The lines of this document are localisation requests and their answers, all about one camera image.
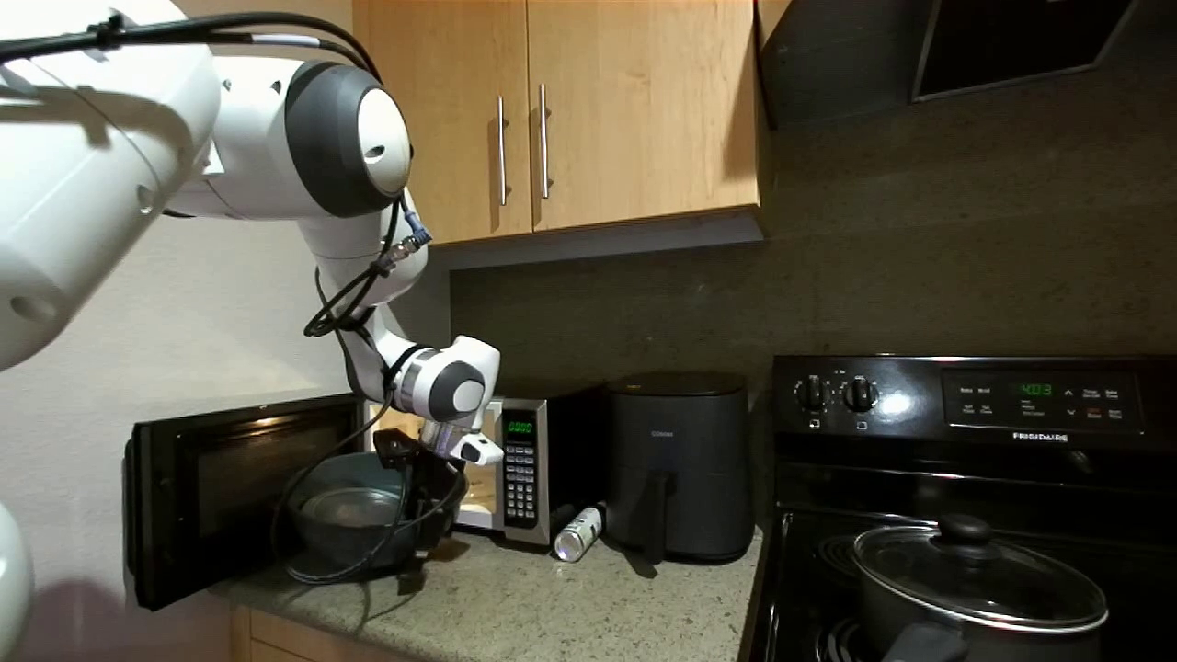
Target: lid handle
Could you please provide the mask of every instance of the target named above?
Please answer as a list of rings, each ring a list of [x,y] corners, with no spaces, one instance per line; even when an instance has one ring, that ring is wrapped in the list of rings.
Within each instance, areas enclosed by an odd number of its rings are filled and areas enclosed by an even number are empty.
[[[990,523],[973,514],[938,514],[938,546],[965,546],[965,550],[987,550],[990,546]]]

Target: black pot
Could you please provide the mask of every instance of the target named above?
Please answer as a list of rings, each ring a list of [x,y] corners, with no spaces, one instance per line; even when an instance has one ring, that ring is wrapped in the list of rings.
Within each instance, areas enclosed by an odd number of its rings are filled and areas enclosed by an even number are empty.
[[[1101,659],[1107,596],[1072,567],[990,542],[979,519],[853,536],[865,635],[886,659]]]
[[[415,570],[452,531],[466,480],[424,445],[342,454],[316,464],[285,496],[306,559],[298,580],[349,580]]]

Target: microwave door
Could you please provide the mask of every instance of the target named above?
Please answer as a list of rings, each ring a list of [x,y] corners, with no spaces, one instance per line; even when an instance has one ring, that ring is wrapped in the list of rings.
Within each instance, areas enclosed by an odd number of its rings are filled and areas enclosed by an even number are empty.
[[[361,450],[361,428],[345,394],[134,422],[121,464],[134,604],[158,612],[294,551],[294,528],[277,519],[291,480]]]

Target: granite countertop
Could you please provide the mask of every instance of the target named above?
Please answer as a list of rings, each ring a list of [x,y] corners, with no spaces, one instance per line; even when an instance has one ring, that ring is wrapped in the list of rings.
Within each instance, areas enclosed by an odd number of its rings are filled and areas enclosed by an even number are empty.
[[[738,659],[754,604],[762,531],[734,564],[658,564],[636,574],[620,551],[592,546],[581,564],[501,550],[454,534],[426,564],[418,593],[396,577],[301,590],[285,570],[222,584],[234,604],[313,622],[409,659]]]

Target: microwave control panel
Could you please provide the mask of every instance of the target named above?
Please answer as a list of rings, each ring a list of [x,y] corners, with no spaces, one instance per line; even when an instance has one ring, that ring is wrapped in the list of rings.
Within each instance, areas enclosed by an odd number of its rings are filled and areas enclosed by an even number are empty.
[[[505,410],[505,528],[542,523],[542,422],[538,410]]]

